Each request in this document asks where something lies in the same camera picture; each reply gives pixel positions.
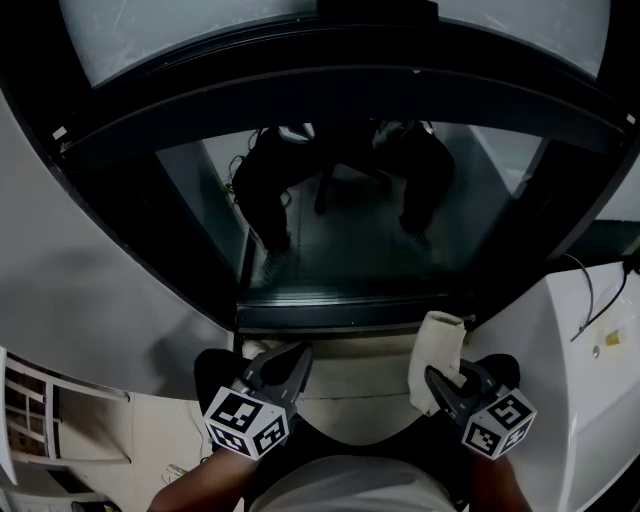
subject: person's arm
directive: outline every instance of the person's arm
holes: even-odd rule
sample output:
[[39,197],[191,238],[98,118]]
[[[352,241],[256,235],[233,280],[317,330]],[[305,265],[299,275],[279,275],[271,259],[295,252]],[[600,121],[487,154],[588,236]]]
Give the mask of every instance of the person's arm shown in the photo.
[[258,462],[225,448],[162,489],[149,512],[233,512]]
[[531,508],[522,495],[511,463],[506,457],[489,460],[473,455],[473,512],[530,512]]

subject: floor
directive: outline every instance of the floor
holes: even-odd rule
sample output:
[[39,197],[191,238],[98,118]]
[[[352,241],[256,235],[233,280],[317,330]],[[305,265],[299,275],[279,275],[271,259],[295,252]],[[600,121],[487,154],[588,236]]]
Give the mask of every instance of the floor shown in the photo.
[[[300,414],[350,444],[382,440],[411,424],[407,368],[415,336],[314,342],[315,363]],[[131,465],[74,472],[123,511],[147,510],[171,476],[165,468],[195,467],[210,453],[197,402],[133,394],[129,403],[61,391],[61,453],[68,458],[115,458]]]

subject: white cloth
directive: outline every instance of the white cloth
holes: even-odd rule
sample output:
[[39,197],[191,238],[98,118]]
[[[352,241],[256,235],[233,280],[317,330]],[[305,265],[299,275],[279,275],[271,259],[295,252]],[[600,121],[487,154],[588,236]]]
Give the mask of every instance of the white cloth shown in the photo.
[[391,459],[334,456],[287,475],[250,512],[454,512],[440,485]]
[[466,334],[464,321],[447,313],[430,311],[420,326],[409,362],[409,401],[422,414],[440,410],[424,380],[427,366],[433,366],[462,387],[467,380],[460,373],[460,350]]

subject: black wire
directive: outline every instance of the black wire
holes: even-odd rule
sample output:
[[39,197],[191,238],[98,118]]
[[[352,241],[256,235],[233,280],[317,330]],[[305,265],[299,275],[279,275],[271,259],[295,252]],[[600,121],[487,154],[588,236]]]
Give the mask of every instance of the black wire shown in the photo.
[[573,341],[578,336],[580,336],[582,331],[584,331],[587,328],[587,326],[589,325],[589,321],[591,320],[591,315],[593,314],[593,283],[591,282],[591,276],[589,275],[589,272],[587,272],[586,267],[582,264],[582,262],[578,258],[576,258],[575,256],[571,256],[571,254],[567,254],[567,253],[565,253],[564,255],[567,258],[571,258],[580,266],[580,268],[582,269],[582,272],[584,273],[584,276],[587,278],[587,284],[589,285],[589,313],[587,313],[587,319],[584,321],[584,324],[582,325],[582,327],[580,327],[576,335],[573,338],[571,338],[571,341]]
[[624,290],[624,286],[627,284],[627,273],[624,271],[624,269],[622,270],[622,284],[620,285],[620,288],[618,289],[618,291],[616,292],[616,294],[613,296],[613,299],[611,299],[609,301],[609,303],[603,307],[600,311],[598,311],[598,313],[596,314],[596,316],[594,316],[591,320],[589,320],[589,322],[587,322],[587,324],[585,324],[585,326],[578,332],[578,334],[576,334],[571,341],[575,340],[581,333],[584,332],[584,330],[589,327],[593,322],[595,322],[598,318],[600,318],[603,313],[609,309],[611,306],[613,306],[613,303],[618,300],[618,297],[620,297],[620,294],[622,293],[622,290]]

